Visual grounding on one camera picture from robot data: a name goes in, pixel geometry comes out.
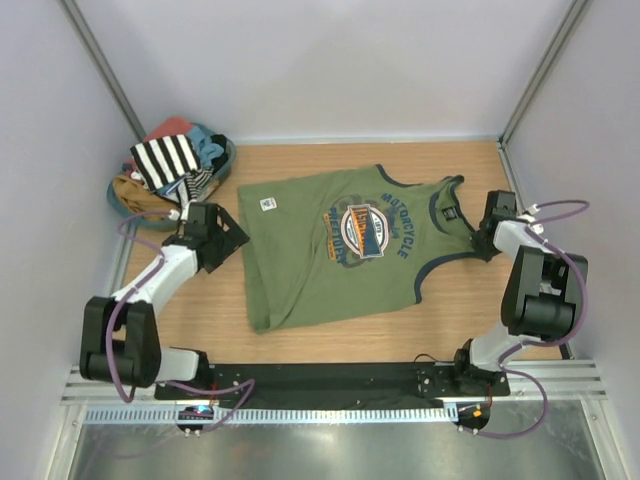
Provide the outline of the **green motorcycle tank top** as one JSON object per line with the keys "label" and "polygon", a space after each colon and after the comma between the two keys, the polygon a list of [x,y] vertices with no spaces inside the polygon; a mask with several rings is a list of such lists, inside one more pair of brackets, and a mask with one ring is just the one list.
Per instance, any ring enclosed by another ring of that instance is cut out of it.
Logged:
{"label": "green motorcycle tank top", "polygon": [[461,175],[404,184],[380,164],[239,187],[247,317],[257,333],[419,304],[438,267],[477,257]]}

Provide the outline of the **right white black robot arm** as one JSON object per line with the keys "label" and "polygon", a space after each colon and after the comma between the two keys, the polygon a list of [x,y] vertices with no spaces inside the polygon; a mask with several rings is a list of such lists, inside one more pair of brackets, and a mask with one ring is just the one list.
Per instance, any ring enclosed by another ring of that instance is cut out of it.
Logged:
{"label": "right white black robot arm", "polygon": [[503,253],[511,272],[496,325],[468,340],[454,356],[452,387],[464,396],[489,394],[506,381],[508,362],[528,347],[556,347],[581,328],[588,308],[588,260],[543,237],[544,226],[586,211],[582,199],[533,204],[520,211],[516,196],[487,194],[484,217],[472,243],[482,258]]}

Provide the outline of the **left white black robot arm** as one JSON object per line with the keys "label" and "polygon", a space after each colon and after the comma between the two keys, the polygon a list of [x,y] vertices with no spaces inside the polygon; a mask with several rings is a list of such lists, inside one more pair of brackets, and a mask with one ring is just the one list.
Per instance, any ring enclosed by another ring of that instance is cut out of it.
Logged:
{"label": "left white black robot arm", "polygon": [[155,251],[154,260],[128,285],[84,308],[79,372],[83,379],[113,384],[124,392],[166,384],[189,399],[204,398],[213,385],[207,354],[160,345],[157,316],[176,291],[200,271],[211,273],[249,242],[231,215],[215,203],[196,202],[173,212],[176,231],[160,246],[135,236]]}

